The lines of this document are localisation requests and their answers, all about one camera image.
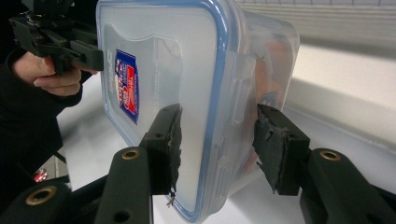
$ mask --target plastic container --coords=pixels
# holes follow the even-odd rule
[[[260,175],[256,104],[283,106],[299,36],[232,0],[99,1],[96,18],[109,118],[135,146],[161,108],[183,107],[174,207],[204,221]]]

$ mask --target container lid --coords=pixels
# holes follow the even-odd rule
[[[183,107],[174,207],[187,221],[202,222],[219,211],[236,180],[252,173],[241,167],[254,151],[254,71],[264,56],[251,48],[261,43],[260,34],[274,31],[252,38],[232,0],[102,0],[96,18],[105,110],[126,143],[137,146],[163,107]],[[294,46],[291,62],[295,53]],[[271,50],[262,55],[271,61]],[[276,91],[265,79],[267,91],[259,97],[281,107],[290,72]]]

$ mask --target human hand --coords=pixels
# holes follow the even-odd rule
[[[44,91],[57,96],[69,96],[79,92],[81,70],[97,74],[97,71],[87,69],[71,62],[70,68],[59,76],[55,74],[55,65],[50,56],[36,57],[26,52],[12,66],[14,74],[31,86],[39,87]]]

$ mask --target blue and red sticker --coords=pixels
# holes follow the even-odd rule
[[[120,108],[137,124],[139,118],[139,81],[136,57],[117,49],[115,65]]]

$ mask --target person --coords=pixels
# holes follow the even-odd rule
[[[94,24],[96,0],[75,1],[70,15]],[[61,76],[51,57],[39,58],[13,44],[8,19],[26,11],[20,1],[0,4],[0,215],[24,190],[32,174],[62,147],[56,117],[79,103],[82,84],[96,71],[77,63]]]

